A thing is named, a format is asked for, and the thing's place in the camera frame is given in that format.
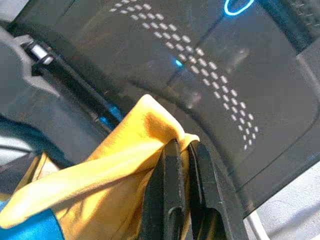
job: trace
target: blue led light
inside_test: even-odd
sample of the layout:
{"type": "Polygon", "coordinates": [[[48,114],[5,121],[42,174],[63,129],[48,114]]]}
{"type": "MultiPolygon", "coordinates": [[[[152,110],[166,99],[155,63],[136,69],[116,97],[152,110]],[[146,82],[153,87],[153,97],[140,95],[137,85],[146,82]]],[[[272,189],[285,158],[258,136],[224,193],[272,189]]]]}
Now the blue led light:
{"type": "Polygon", "coordinates": [[[180,62],[179,60],[175,60],[175,64],[178,66],[178,67],[182,67],[182,62],[180,62]]]}
{"type": "Polygon", "coordinates": [[[106,125],[110,130],[113,130],[115,127],[111,124],[111,122],[104,116],[99,117],[100,122],[106,125]]]}
{"type": "Polygon", "coordinates": [[[230,0],[226,0],[225,3],[224,3],[224,11],[226,14],[228,14],[229,16],[236,16],[240,13],[242,13],[244,10],[246,10],[247,8],[249,8],[253,3],[254,3],[255,0],[250,0],[243,8],[239,9],[238,11],[235,11],[235,12],[231,12],[229,11],[228,9],[228,5],[229,5],[229,2],[230,0]]]}

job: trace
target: yellow cloth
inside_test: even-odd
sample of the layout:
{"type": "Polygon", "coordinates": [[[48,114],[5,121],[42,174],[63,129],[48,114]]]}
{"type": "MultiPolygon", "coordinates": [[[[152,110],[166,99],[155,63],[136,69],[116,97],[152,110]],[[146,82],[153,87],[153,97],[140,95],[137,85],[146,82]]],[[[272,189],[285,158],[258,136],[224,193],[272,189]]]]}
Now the yellow cloth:
{"type": "Polygon", "coordinates": [[[185,133],[173,116],[145,95],[85,162],[40,179],[33,177],[18,189],[0,212],[0,227],[13,227],[51,208],[66,240],[136,239],[145,187],[171,139],[177,139],[181,148],[188,199],[186,147],[199,139],[185,133]]]}

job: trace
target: gray floor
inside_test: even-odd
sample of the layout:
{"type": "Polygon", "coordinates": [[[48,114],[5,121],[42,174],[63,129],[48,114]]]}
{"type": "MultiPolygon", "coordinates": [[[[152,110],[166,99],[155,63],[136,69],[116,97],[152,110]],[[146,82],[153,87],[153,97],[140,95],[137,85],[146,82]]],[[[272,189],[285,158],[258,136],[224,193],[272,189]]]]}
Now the gray floor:
{"type": "MultiPolygon", "coordinates": [[[[0,19],[12,21],[27,0],[0,0],[0,19]]],[[[258,208],[271,240],[310,240],[320,234],[320,163],[258,208]]],[[[249,239],[255,236],[244,220],[249,239]]]]}

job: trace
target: blue fabric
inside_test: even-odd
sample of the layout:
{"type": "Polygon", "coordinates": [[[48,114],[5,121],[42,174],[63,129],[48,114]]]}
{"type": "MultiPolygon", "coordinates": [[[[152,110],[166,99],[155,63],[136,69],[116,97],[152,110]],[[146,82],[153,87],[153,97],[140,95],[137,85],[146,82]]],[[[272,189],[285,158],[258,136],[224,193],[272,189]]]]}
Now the blue fabric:
{"type": "MultiPolygon", "coordinates": [[[[0,201],[0,212],[8,201],[0,201]]],[[[30,217],[25,222],[9,228],[0,228],[1,240],[64,240],[59,223],[51,209],[30,217]]]]}

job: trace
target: blue ring light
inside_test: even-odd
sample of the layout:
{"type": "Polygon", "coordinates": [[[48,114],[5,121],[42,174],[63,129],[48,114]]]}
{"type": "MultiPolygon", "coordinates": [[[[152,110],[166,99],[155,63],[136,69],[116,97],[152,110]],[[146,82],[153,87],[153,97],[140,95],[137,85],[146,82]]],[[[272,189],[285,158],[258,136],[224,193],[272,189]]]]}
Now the blue ring light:
{"type": "Polygon", "coordinates": [[[254,3],[255,0],[250,0],[247,5],[245,5],[243,8],[241,8],[240,10],[236,11],[236,12],[231,12],[229,11],[228,9],[228,5],[229,5],[229,2],[230,0],[226,0],[225,3],[224,3],[224,12],[229,15],[229,16],[236,16],[240,13],[242,13],[244,10],[246,10],[247,8],[249,8],[253,3],[254,3]]]}

